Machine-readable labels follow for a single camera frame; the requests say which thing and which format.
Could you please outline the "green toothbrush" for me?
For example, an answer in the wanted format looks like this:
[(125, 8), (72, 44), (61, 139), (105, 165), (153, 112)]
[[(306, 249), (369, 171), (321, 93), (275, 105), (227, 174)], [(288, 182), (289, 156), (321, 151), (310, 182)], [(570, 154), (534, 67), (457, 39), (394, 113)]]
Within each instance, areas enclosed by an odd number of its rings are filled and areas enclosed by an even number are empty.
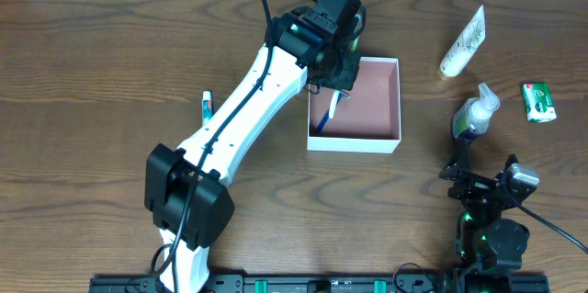
[(353, 41), (353, 44), (352, 44), (352, 47), (351, 47), (351, 51), (355, 51), (355, 50), (356, 50), (357, 43), (358, 43), (358, 38), (356, 38), (356, 39)]

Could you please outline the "white box pink interior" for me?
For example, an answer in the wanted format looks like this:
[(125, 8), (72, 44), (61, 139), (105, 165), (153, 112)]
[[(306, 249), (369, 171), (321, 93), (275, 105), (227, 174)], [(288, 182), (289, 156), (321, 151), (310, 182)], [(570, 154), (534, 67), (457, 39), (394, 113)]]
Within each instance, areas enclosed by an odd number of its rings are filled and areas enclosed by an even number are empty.
[(401, 142), (399, 61), (363, 57), (353, 89), (337, 101), (334, 91), (309, 96), (307, 149), (392, 153)]

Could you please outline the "red white toothpaste tube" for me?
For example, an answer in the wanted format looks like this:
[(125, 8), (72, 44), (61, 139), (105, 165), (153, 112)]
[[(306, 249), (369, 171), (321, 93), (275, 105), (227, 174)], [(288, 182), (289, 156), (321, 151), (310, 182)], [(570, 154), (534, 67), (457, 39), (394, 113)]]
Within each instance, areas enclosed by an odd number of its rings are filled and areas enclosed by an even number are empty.
[(213, 95), (210, 90), (205, 90), (202, 94), (202, 125), (206, 126), (209, 121), (212, 119), (214, 114), (213, 108)]

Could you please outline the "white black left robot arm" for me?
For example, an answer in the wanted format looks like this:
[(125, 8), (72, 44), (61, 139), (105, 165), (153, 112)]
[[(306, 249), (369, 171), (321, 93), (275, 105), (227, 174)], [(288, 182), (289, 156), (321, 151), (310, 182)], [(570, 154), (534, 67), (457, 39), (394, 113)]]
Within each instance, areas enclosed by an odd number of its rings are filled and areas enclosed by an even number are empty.
[(228, 188), (243, 157), (276, 113), (306, 85), (349, 91), (365, 19), (355, 14), (334, 32), (322, 17), (287, 13), (272, 22), (244, 79), (210, 120), (146, 162), (144, 206), (167, 249), (154, 271), (170, 292), (198, 292), (209, 278), (209, 247), (235, 210)]

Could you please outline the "blue disposable razor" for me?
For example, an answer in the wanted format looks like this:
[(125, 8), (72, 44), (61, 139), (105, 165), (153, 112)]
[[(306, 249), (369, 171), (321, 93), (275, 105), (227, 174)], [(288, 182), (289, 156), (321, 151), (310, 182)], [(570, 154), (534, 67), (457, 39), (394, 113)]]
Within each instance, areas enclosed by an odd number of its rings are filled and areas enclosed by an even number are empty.
[(332, 98), (330, 100), (328, 110), (322, 116), (321, 121), (319, 122), (319, 124), (316, 127), (317, 133), (321, 133), (322, 130), (324, 129), (324, 127), (326, 126), (326, 124), (328, 123), (328, 121), (334, 117), (334, 114), (335, 114), (335, 111), (336, 111), (336, 108), (337, 108), (339, 102), (343, 98), (349, 98), (349, 97), (350, 97), (350, 95), (345, 91), (342, 91), (342, 90), (335, 90), (334, 91)]

